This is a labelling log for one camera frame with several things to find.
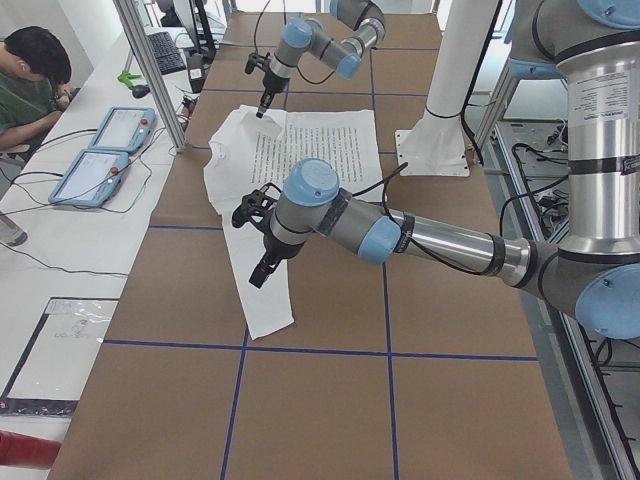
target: red object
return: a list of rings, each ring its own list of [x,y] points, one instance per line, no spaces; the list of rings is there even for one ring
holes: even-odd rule
[[[51,468],[60,450],[60,442],[0,430],[0,465]]]

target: cable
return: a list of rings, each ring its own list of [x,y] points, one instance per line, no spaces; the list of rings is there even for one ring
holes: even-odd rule
[[[509,203],[513,202],[514,200],[517,200],[519,198],[524,198],[524,197],[532,197],[533,195],[535,195],[536,193],[541,193],[544,192],[545,190],[548,190],[549,188],[553,188],[555,186],[560,185],[562,182],[564,182],[567,178],[569,178],[569,175],[565,175],[562,178],[559,178],[558,180],[556,180],[553,183],[550,183],[549,185],[546,185],[544,187],[540,187],[537,190],[531,190],[530,192],[527,193],[521,193],[520,195],[514,195],[513,197],[510,197],[507,199],[506,202],[504,202],[504,204],[502,205],[502,209],[500,210],[500,236],[502,236],[502,232],[503,232],[503,223],[504,223],[504,214],[507,210],[507,206],[509,205]]]
[[[563,206],[568,206],[569,204],[567,202],[565,202],[564,200],[558,200],[556,203],[554,203],[553,205],[551,205],[550,207],[547,207],[546,210],[544,210],[540,216],[540,228],[545,230],[547,228],[551,228],[551,232],[550,235],[553,235],[554,231],[555,231],[555,225],[553,224],[553,220],[551,220],[551,226],[547,227],[544,223],[544,219],[545,217],[552,211],[552,210],[557,210],[558,207],[563,207]]]
[[[386,216],[396,225],[398,225],[398,222],[396,221],[395,218],[393,218],[393,215],[391,215],[391,211],[389,210],[389,206],[387,205],[387,187],[389,186],[389,184],[391,183],[391,180],[393,180],[394,177],[396,177],[402,170],[404,170],[405,168],[407,168],[409,166],[409,164],[407,162],[402,163],[398,168],[396,168],[393,172],[391,172],[388,176],[386,176],[384,179],[382,179],[382,185],[384,185],[382,187],[382,208],[384,209],[384,213],[386,214]],[[366,191],[372,190],[373,188],[377,187],[380,185],[380,182],[377,182],[375,185],[372,185],[371,187],[368,187],[367,189],[363,190],[362,192],[358,192],[360,193],[364,193]],[[475,270],[470,270],[464,266],[461,265],[456,265],[454,262],[455,260],[447,258],[445,256],[439,255],[435,252],[433,252],[432,250],[430,250],[429,248],[425,247],[424,245],[421,245],[420,243],[418,243],[416,240],[414,240],[413,238],[409,238],[409,241],[419,250],[421,250],[422,252],[426,253],[427,255],[429,255],[431,258],[433,258],[434,260],[436,260],[439,263],[442,263],[443,265],[446,265],[449,268],[452,268],[454,270],[457,270],[459,272],[462,273],[466,273],[468,275],[476,275],[476,276],[483,276],[486,275],[486,272],[477,272]]]
[[[487,103],[487,104],[485,104],[485,105],[478,105],[477,103],[467,103],[467,107],[481,107],[481,108],[486,108],[486,107],[490,107],[491,105],[493,105],[493,104],[495,104],[495,103],[496,103],[496,101],[495,101],[495,100],[494,100],[494,101],[492,101],[492,102],[489,102],[489,103]]]
[[[154,144],[154,143],[155,143],[155,142],[160,138],[160,136],[162,135],[162,133],[163,133],[165,130],[166,130],[166,128],[164,128],[164,127],[163,127],[163,128],[158,129],[158,130],[154,133],[154,135],[153,135],[153,137],[152,137],[151,141],[149,142],[149,144],[148,144],[148,145],[147,145],[147,146],[146,146],[146,147],[145,147],[145,148],[144,148],[144,149],[143,149],[143,150],[138,154],[138,156],[137,156],[136,158],[134,158],[133,160],[131,160],[131,161],[129,162],[129,164],[128,164],[126,167],[124,167],[122,170],[120,170],[120,172],[123,172],[125,169],[127,169],[127,168],[131,167],[131,165],[133,165],[133,163],[134,163],[134,162],[136,162],[136,161],[138,161],[138,160],[139,160],[139,161],[140,161],[140,163],[141,163],[142,165],[144,165],[144,167],[149,171],[149,175],[148,175],[148,176],[147,176],[147,178],[144,180],[144,182],[143,182],[143,184],[142,184],[142,187],[141,187],[140,191],[138,192],[138,195],[136,195],[136,198],[133,200],[133,202],[131,203],[131,205],[130,205],[128,208],[126,208],[125,210],[122,210],[122,211],[110,210],[110,209],[108,209],[108,208],[104,208],[104,207],[97,207],[98,209],[100,209],[100,210],[105,210],[105,211],[107,211],[107,212],[111,212],[111,213],[127,213],[129,210],[131,210],[131,209],[133,208],[133,206],[137,203],[138,199],[140,198],[140,196],[141,196],[141,195],[142,195],[142,193],[144,192],[144,190],[145,190],[145,188],[146,188],[146,185],[147,185],[147,182],[149,181],[149,179],[150,179],[150,178],[151,178],[151,176],[153,175],[153,170],[151,170],[151,168],[150,168],[146,163],[144,163],[144,161],[142,160],[142,155],[143,155],[143,154],[144,154],[144,153],[145,153],[149,148],[151,148],[151,146],[152,146],[152,145],[153,145],[153,144]],[[46,204],[44,204],[44,203],[42,203],[42,202],[40,202],[40,201],[36,200],[36,199],[35,199],[35,198],[34,198],[34,197],[29,193],[29,191],[28,191],[26,188],[24,188],[22,185],[20,185],[20,184],[16,184],[16,185],[17,185],[17,186],[19,186],[20,188],[22,188],[22,189],[25,191],[25,193],[29,196],[29,198],[31,198],[31,200],[33,200],[35,203],[38,203],[38,204],[39,204],[39,206],[38,206],[38,207],[34,207],[34,208],[32,208],[32,209],[29,209],[29,210],[33,210],[33,209],[36,209],[36,208],[42,208],[42,207],[48,207],[48,206],[55,205],[56,203],[59,203],[59,202],[56,202],[56,203],[46,203]],[[97,185],[97,186],[95,186],[95,187],[92,187],[92,188],[91,188],[91,189],[89,189],[87,192],[81,193],[79,196],[83,196],[83,195],[85,195],[86,193],[90,192],[91,190],[94,190],[95,188],[97,188],[99,185]],[[81,209],[81,210],[88,210],[88,209],[92,209],[93,207],[89,207],[89,208],[82,208],[82,207],[77,207],[77,206],[76,206],[76,208],[79,208],[79,209]],[[21,252],[21,251],[19,251],[19,250],[16,250],[16,249],[15,249],[15,248],[13,248],[13,247],[10,247],[9,245],[5,244],[4,242],[0,242],[0,244],[2,244],[2,246],[4,246],[5,248],[7,248],[7,249],[11,250],[12,252],[15,252],[15,253],[18,253],[18,254],[20,254],[20,255],[24,255],[24,256],[26,256],[26,257],[29,257],[29,258],[30,258],[30,259],[32,259],[33,261],[35,261],[35,262],[39,263],[40,265],[44,266],[45,268],[51,269],[51,270],[59,270],[59,271],[65,272],[65,273],[87,273],[87,274],[92,274],[92,275],[109,275],[109,276],[122,276],[122,277],[128,277],[128,274],[126,274],[126,273],[120,273],[120,272],[101,272],[101,271],[94,271],[94,270],[70,270],[70,269],[63,268],[63,267],[59,267],[59,266],[55,266],[55,265],[49,265],[49,264],[47,264],[47,263],[43,262],[42,260],[40,260],[40,259],[38,259],[38,258],[34,257],[33,255],[29,254],[29,253]]]
[[[4,172],[2,172],[2,175],[4,176],[4,178],[6,178],[7,180],[9,180],[9,177],[7,177]],[[64,177],[64,175],[62,173],[54,173],[54,172],[24,172],[24,173],[19,173],[18,175],[16,175],[15,177],[13,177],[13,180],[9,180],[9,184],[10,185],[14,185],[16,180],[20,177],[24,177],[26,175],[51,175],[53,177]]]
[[[98,129],[97,128],[85,128],[84,130],[76,130],[75,132],[69,132],[69,133],[65,133],[64,135],[60,135],[58,137],[52,138],[50,140],[47,140],[44,143],[41,143],[40,145],[38,145],[34,150],[33,153],[36,153],[38,150],[40,150],[42,147],[44,147],[45,145],[49,145],[52,142],[55,142],[56,140],[60,140],[61,138],[66,138],[66,137],[70,137],[71,135],[76,135],[78,133],[93,133],[93,132],[97,132]]]
[[[607,356],[601,362],[600,361],[600,355],[602,354],[602,351],[604,350],[605,347],[607,348]],[[594,356],[596,357],[596,360],[598,361],[598,366],[599,367],[606,367],[607,365],[609,365],[609,362],[611,362],[611,359],[613,358],[613,345],[612,345],[612,342],[611,342],[610,338],[605,338],[604,340],[602,340],[602,342],[598,346]]]
[[[302,73],[302,70],[300,70],[300,67],[296,65],[296,70],[298,71],[298,74],[300,75],[300,77],[307,83],[310,83],[311,85],[322,85],[324,82],[326,82],[327,80],[329,80],[335,72],[332,71],[329,75],[327,75],[326,77],[324,77],[322,80],[320,81],[313,81],[313,80],[309,80],[304,73]]]
[[[632,342],[632,341],[630,341],[630,340],[622,340],[622,342],[623,342],[623,343],[627,343],[627,344],[631,345],[632,347],[635,347],[635,348],[637,348],[637,349],[639,349],[639,350],[640,350],[640,345],[638,345],[637,343],[633,343],[633,342]]]
[[[7,245],[4,242],[0,242],[0,245],[2,245],[3,247],[11,250],[14,253],[18,253],[20,255],[24,255],[25,257],[29,257],[34,262],[37,262],[40,265],[42,265],[43,267],[51,269],[51,270],[60,270],[60,271],[62,271],[64,273],[89,273],[89,274],[92,274],[92,275],[109,275],[109,276],[113,276],[113,277],[128,277],[129,276],[126,273],[120,273],[120,272],[99,272],[99,271],[94,271],[94,270],[69,270],[67,268],[57,267],[55,265],[49,265],[49,264],[43,262],[42,260],[37,259],[36,257],[31,255],[30,253],[21,252],[20,250],[16,250],[15,248],[10,247],[9,245]]]
[[[518,166],[518,170],[520,172],[520,176],[523,179],[527,178],[526,172],[524,171],[524,163],[522,162],[522,159],[520,158],[520,156],[518,155],[518,149],[519,148],[524,148],[525,152],[533,152],[535,154],[537,154],[540,158],[537,158],[537,161],[551,161],[552,163],[558,163],[555,162],[555,159],[551,159],[545,155],[542,154],[541,150],[537,150],[535,148],[533,148],[531,145],[527,144],[527,143],[522,143],[522,142],[518,142],[515,143],[512,147],[511,147],[511,153],[514,156],[514,158],[516,159],[516,164]],[[538,222],[540,224],[540,227],[542,228],[542,232],[544,234],[545,237],[548,237],[550,235],[550,232],[547,231],[546,227],[543,226],[543,223],[540,223],[540,221],[542,220],[542,212],[540,211],[540,205],[538,205],[538,203],[535,201],[535,198],[533,197],[533,192],[531,192],[531,188],[529,187],[529,184],[525,181],[524,182],[524,188],[526,193],[530,196],[531,198],[531,203],[532,206],[535,210],[536,216],[538,217]]]
[[[480,75],[480,69],[482,67],[482,59],[485,57],[485,55],[487,54],[487,50],[489,49],[489,44],[491,43],[491,40],[493,39],[493,30],[496,27],[496,24],[498,22],[498,17],[500,16],[500,10],[502,10],[502,0],[500,0],[498,2],[498,4],[496,5],[496,10],[493,14],[493,19],[491,20],[491,25],[489,26],[489,30],[487,31],[487,36],[484,39],[484,44],[482,45],[482,51],[480,53],[480,59],[478,59],[478,63],[476,63],[476,70],[473,73],[473,77],[471,78],[471,82],[469,83],[469,89],[467,90],[467,96],[464,99],[464,104],[462,106],[462,112],[460,115],[460,120],[462,121],[462,129],[464,130],[464,133],[467,134],[467,137],[469,137],[469,140],[471,141],[471,145],[473,146],[473,149],[476,152],[476,155],[478,156],[478,163],[480,163],[480,165],[484,166],[484,157],[482,156],[482,152],[480,151],[480,147],[478,146],[478,143],[476,142],[475,136],[476,134],[474,133],[473,130],[471,130],[471,127],[469,127],[469,124],[467,123],[467,118],[466,118],[466,113],[467,113],[467,107],[469,106],[469,100],[471,100],[471,95],[473,95],[473,89],[476,85],[476,82],[478,80],[478,75]]]
[[[514,153],[518,161],[520,161],[520,158],[515,153],[515,150],[518,148],[524,148],[525,152],[535,153],[538,156],[536,160],[539,162],[546,161],[546,162],[556,163],[558,165],[567,165],[568,163],[568,160],[566,158],[552,158],[545,155],[545,153],[564,153],[562,150],[538,150],[536,148],[533,148],[528,143],[521,143],[521,142],[516,143],[513,145],[513,147],[511,147],[511,151]]]
[[[260,15],[258,15],[258,20],[256,20],[256,26],[253,29],[253,49],[255,53],[258,53],[258,26],[260,25],[262,16],[264,15],[264,12],[267,10],[267,7],[269,6],[270,3],[271,3],[271,0],[267,0],[267,3],[264,4],[264,8],[260,12]]]

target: white pillar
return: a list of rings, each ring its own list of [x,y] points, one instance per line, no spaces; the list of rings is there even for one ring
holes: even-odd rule
[[[457,114],[464,105],[499,1],[453,1],[424,115],[412,130],[396,132],[398,161],[409,163],[402,175],[469,175]]]

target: person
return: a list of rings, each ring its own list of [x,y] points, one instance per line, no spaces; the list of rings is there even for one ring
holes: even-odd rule
[[[0,41],[0,150],[29,144],[30,154],[71,101],[71,62],[49,30],[31,26]]]

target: silver robot arm segment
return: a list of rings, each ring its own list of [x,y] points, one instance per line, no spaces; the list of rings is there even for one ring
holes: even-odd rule
[[[297,255],[317,232],[372,263],[381,264],[392,253],[436,260],[466,273],[499,277],[604,335],[640,334],[638,265],[579,262],[560,257],[557,246],[543,242],[507,240],[406,212],[388,216],[340,188],[335,171],[319,159],[299,162],[278,200],[265,201],[261,193],[245,197],[233,222],[241,227],[252,216],[261,217],[252,221],[265,235],[266,253],[250,279],[258,288],[281,260]],[[258,214],[252,205],[264,208]],[[603,313],[600,307],[611,303],[616,310]]]
[[[291,19],[282,33],[280,43],[273,56],[251,53],[245,73],[251,74],[257,67],[264,72],[265,87],[258,107],[258,118],[262,118],[275,95],[282,93],[294,76],[300,58],[311,53],[331,70],[346,79],[351,79],[362,62],[362,56],[379,45],[385,35],[385,19],[375,3],[368,0],[332,0],[331,13],[354,30],[351,37],[342,42],[331,38],[322,24],[313,18]]]

